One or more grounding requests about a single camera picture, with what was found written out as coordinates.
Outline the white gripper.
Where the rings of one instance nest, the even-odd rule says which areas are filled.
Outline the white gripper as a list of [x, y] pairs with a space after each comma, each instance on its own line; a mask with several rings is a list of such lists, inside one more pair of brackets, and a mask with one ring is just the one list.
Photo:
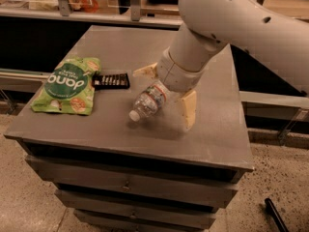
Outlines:
[[197, 85], [203, 73], [204, 70], [198, 72], [184, 70], [172, 59], [169, 49], [165, 49], [157, 63], [135, 70], [132, 76], [158, 77], [160, 82], [173, 92], [185, 93], [190, 90], [181, 97], [185, 126], [190, 129], [195, 123], [197, 104], [196, 91], [191, 89]]

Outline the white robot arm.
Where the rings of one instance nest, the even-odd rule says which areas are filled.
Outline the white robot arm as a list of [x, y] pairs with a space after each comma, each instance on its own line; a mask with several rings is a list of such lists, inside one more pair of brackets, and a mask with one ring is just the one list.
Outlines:
[[183, 20], [155, 64], [136, 70], [181, 93], [185, 125], [195, 124], [195, 86], [208, 61], [232, 44], [285, 79], [309, 91], [309, 24], [283, 16], [256, 0], [179, 0]]

